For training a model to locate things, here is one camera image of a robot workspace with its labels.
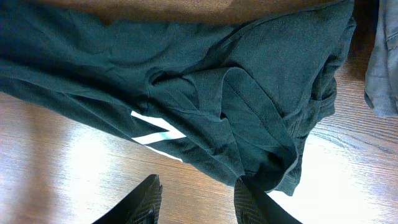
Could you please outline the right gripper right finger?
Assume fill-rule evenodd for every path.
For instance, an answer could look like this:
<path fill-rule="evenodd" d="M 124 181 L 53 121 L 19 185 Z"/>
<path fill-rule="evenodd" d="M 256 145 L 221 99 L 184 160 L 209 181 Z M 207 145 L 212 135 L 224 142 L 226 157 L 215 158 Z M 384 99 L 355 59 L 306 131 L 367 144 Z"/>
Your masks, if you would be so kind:
<path fill-rule="evenodd" d="M 301 224 L 246 176 L 235 183 L 234 207 L 238 224 Z"/>

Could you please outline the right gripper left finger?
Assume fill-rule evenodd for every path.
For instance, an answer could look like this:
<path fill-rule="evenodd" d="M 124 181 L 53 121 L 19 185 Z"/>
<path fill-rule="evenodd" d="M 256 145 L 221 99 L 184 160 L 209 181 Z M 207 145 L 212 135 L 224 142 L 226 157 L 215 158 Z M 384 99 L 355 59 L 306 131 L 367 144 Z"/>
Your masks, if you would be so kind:
<path fill-rule="evenodd" d="M 93 224 L 158 224 L 162 191 L 159 176 L 151 174 Z"/>

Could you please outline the black Nike t-shirt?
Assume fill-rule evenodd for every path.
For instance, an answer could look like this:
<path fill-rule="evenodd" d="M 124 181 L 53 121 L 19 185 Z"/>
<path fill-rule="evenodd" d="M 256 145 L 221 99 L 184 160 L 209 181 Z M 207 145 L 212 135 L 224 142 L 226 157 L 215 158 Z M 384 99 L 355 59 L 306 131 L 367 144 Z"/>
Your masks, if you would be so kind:
<path fill-rule="evenodd" d="M 239 25 L 118 21 L 1 2 L 1 91 L 233 185 L 292 195 L 335 111 L 353 1 Z"/>

